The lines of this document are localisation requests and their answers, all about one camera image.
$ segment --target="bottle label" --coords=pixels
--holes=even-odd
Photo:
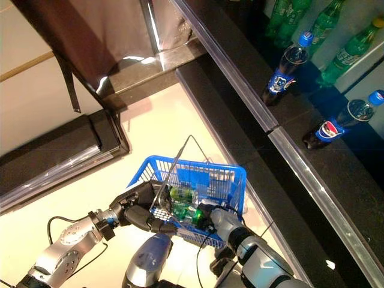
[[[286,0],[278,0],[276,1],[276,9],[274,8],[273,13],[276,13],[280,16],[284,16],[286,12],[287,1]]]
[[[315,23],[312,29],[312,34],[313,34],[312,45],[315,45],[320,40],[325,39],[331,31],[332,31],[332,28],[322,28],[319,24]]]
[[[316,137],[324,142],[332,142],[342,135],[346,134],[349,130],[338,125],[336,120],[332,118],[329,121],[325,121],[316,131]]]
[[[351,55],[344,48],[342,48],[336,55],[337,60],[339,60],[342,64],[351,66],[355,63],[360,56],[359,55]]]
[[[289,25],[297,24],[300,21],[303,14],[304,14],[303,9],[294,10],[292,8],[292,4],[289,4],[287,8],[287,13],[286,13],[288,24]]]
[[[279,69],[276,69],[275,73],[269,80],[268,90],[270,93],[275,95],[279,92],[285,91],[293,82],[295,82],[293,76],[285,75],[280,72]]]

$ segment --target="pepsi bottle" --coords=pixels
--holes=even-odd
[[[353,126],[368,122],[377,107],[383,103],[384,90],[374,91],[366,100],[351,100],[337,117],[332,117],[316,126],[302,138],[302,141],[308,149],[325,147],[348,133]]]
[[[281,57],[280,64],[268,82],[264,90],[262,100],[267,106],[278,103],[285,90],[291,85],[295,78],[293,72],[310,57],[308,47],[311,45],[313,35],[310,32],[301,34],[297,44],[289,46]]]

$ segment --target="basket handle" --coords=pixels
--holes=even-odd
[[[157,191],[157,194],[156,194],[156,196],[155,196],[155,199],[152,201],[152,204],[151,204],[151,207],[150,207],[149,210],[151,210],[151,209],[154,207],[154,205],[155,205],[157,199],[159,198],[159,196],[161,195],[161,193],[164,191],[164,189],[165,189],[165,187],[166,187],[166,185],[167,185],[167,183],[168,183],[168,180],[169,180],[171,171],[173,171],[173,169],[175,168],[176,163],[178,162],[178,160],[180,159],[181,154],[182,154],[183,151],[184,151],[184,148],[186,147],[188,141],[189,141],[191,138],[195,141],[196,145],[199,147],[200,151],[201,151],[202,154],[204,155],[207,164],[209,164],[209,159],[208,159],[208,157],[205,155],[203,149],[201,148],[201,146],[200,146],[199,143],[197,142],[196,138],[195,138],[193,135],[189,135],[189,136],[187,137],[186,141],[184,142],[184,145],[181,147],[181,149],[179,150],[178,154],[177,154],[176,157],[174,158],[174,161],[173,161],[173,163],[172,163],[172,165],[171,165],[171,167],[170,167],[170,169],[169,169],[169,172],[168,172],[168,174],[167,174],[165,180],[164,180],[163,183],[161,184],[160,189]]]

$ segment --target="wall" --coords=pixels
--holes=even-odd
[[[0,1],[1,74],[50,51],[9,0]],[[75,79],[84,114],[102,109]],[[80,116],[73,112],[55,58],[0,83],[0,155]]]
[[[316,20],[319,13],[332,0],[313,0],[307,13],[300,21],[292,40],[296,41],[302,31],[309,30]],[[264,13],[270,17],[275,0],[267,0]],[[346,0],[337,26],[324,41],[312,58],[312,62],[323,70],[332,61],[338,49],[342,48],[348,40],[359,31],[367,27],[373,18],[384,14],[384,0]],[[384,55],[384,28],[381,29],[369,49],[369,51],[355,63],[348,72],[342,75],[335,87],[340,91],[345,91],[354,81],[361,77],[380,57]],[[357,85],[346,94],[348,99],[364,97],[375,89],[384,89],[383,68],[377,68],[369,77],[364,79],[364,83]],[[381,107],[377,115],[370,122],[371,126],[384,138],[384,126],[381,119],[384,118],[384,109]]]

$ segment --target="brown curtain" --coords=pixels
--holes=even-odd
[[[125,56],[153,55],[139,0],[13,0],[94,89]]]

